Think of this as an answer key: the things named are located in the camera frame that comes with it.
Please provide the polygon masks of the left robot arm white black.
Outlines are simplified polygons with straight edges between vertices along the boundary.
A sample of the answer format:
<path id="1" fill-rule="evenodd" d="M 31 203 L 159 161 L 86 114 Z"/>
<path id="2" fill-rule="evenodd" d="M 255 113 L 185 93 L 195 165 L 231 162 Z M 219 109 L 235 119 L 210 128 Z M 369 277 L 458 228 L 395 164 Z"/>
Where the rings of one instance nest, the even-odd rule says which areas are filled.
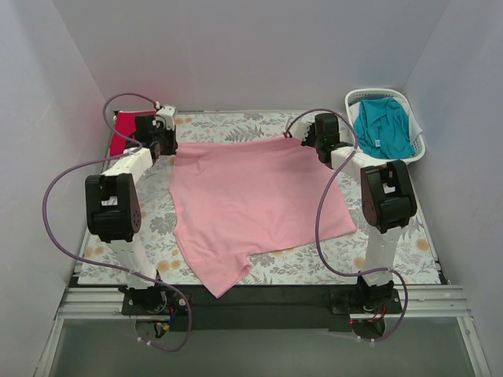
<path id="1" fill-rule="evenodd" d="M 91 234 L 115 255 L 127 273 L 122 292 L 130 304 L 147 313 L 162 313 L 167 295 L 156 282 L 156 267 L 141 243 L 142 215 L 136 184 L 161 156 L 176 153 L 176 110 L 116 113 L 119 134 L 112 137 L 109 155 L 117 160 L 98 175 L 85 180 L 86 220 Z"/>

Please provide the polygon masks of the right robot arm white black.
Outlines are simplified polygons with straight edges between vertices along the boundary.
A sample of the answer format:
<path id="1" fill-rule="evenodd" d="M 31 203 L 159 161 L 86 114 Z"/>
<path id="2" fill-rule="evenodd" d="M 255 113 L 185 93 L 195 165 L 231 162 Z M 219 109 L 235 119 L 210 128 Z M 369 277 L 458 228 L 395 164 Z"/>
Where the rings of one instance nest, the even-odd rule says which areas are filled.
<path id="1" fill-rule="evenodd" d="M 301 126 L 296 137 L 314 148 L 321 163 L 335 174 L 345 173 L 360 185 L 361 208 L 369 239 L 362 269 L 349 276 L 355 284 L 337 288 L 329 298 L 335 310 L 384 314 L 386 307 L 401 306 L 393 279 L 398 239 L 417 213 L 417 200 L 407 165 L 392 160 L 381 163 L 358 151 L 357 143 L 340 138 L 340 114 L 316 112 L 314 122 Z"/>

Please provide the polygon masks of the pink t shirt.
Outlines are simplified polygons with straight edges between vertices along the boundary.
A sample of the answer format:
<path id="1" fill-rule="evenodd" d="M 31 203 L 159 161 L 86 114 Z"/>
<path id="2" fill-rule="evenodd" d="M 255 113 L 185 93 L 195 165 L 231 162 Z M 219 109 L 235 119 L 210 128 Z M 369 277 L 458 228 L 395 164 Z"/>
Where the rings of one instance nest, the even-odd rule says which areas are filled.
<path id="1" fill-rule="evenodd" d="M 185 261 L 221 297 L 248 275 L 252 255 L 354 233 L 331 176 L 296 139 L 180 144 L 169 191 Z"/>

